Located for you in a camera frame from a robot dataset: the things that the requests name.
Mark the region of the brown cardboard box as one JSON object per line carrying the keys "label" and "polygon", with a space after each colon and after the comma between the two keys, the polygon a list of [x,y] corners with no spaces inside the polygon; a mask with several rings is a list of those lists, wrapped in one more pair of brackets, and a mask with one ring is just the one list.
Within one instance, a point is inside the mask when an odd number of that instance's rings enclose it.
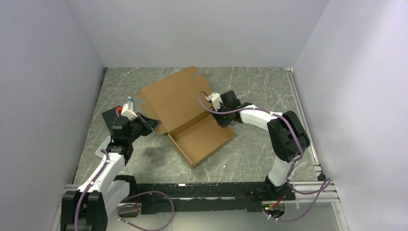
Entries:
{"label": "brown cardboard box", "polygon": [[140,89],[137,97],[148,118],[160,120],[158,134],[170,142],[190,168],[235,138],[234,130],[221,127],[206,110],[210,104],[200,92],[212,93],[196,66],[189,66]]}

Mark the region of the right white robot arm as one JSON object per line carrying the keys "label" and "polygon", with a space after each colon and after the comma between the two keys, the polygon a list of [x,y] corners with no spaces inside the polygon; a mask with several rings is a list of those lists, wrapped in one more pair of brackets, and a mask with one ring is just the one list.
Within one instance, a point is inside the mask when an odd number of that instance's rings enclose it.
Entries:
{"label": "right white robot arm", "polygon": [[282,196],[294,163],[310,146],[309,136],[296,113],[277,113],[252,103],[242,103],[232,90],[223,94],[213,92],[206,100],[211,103],[211,114],[220,126],[237,122],[256,126],[269,133],[276,157],[266,177],[265,193],[271,200]]}

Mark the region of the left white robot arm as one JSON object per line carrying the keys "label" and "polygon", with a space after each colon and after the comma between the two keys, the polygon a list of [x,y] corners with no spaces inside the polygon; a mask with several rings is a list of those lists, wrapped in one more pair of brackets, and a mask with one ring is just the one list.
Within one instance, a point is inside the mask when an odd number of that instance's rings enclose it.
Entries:
{"label": "left white robot arm", "polygon": [[100,148],[102,160],[91,176],[77,189],[62,197],[60,229],[62,231],[104,231],[108,218],[124,200],[138,196],[136,179],[120,175],[133,153],[133,142],[151,134],[160,120],[120,107],[102,114],[110,132]]}

